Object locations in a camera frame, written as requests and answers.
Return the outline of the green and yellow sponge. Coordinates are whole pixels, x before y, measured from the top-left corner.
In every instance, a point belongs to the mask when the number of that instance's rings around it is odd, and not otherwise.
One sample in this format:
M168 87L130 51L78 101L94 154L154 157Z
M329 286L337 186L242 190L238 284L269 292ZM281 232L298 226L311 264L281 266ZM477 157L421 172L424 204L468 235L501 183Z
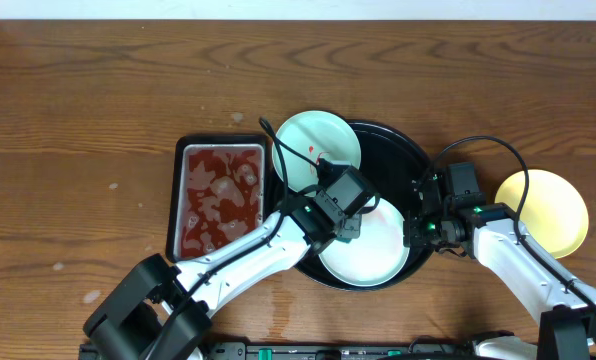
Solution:
M337 240L346 244L349 244L352 240L357 239L359 237L359 234L343 234L342 236L338 236Z

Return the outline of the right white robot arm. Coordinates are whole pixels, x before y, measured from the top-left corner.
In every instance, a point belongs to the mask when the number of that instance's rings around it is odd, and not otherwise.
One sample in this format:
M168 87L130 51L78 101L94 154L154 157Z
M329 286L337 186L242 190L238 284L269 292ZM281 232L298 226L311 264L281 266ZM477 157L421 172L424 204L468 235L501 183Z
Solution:
M492 271L539 325L537 343L500 332L471 342L473 359L589 359L596 346L596 288L542 248L504 203L489 204L474 172L425 175L421 209L405 218L404 244L469 257Z

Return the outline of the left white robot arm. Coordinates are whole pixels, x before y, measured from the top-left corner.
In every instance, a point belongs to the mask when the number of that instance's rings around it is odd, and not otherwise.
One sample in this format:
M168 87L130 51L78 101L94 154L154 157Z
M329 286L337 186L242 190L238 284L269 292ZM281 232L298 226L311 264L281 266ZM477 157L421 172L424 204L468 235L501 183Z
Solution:
M83 331L105 359L188 359L213 316L241 293L288 270L334 240L367 199L295 196L255 230L193 260L138 263L86 320Z

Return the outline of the yellow plate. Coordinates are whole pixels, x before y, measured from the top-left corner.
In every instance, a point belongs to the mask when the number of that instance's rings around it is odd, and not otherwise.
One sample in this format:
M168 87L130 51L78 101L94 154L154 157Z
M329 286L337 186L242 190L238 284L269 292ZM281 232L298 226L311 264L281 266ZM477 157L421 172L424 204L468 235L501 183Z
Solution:
M588 209L581 194L563 177L539 169L529 170L521 221L556 259L574 253L589 229Z

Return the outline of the light blue plate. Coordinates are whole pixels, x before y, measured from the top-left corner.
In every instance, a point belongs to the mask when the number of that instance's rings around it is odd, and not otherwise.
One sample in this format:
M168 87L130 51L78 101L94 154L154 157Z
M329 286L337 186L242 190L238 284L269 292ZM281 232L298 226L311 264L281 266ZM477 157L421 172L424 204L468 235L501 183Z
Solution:
M361 147L351 126L330 112L311 110L286 120L276 137L313 163L324 159L335 164L361 165ZM295 192L318 182L314 165L281 149L288 171L288 187Z
M338 280L356 287L387 283L403 268L409 248L403 245L404 218L387 200L362 216L360 236L347 242L337 239L319 258Z

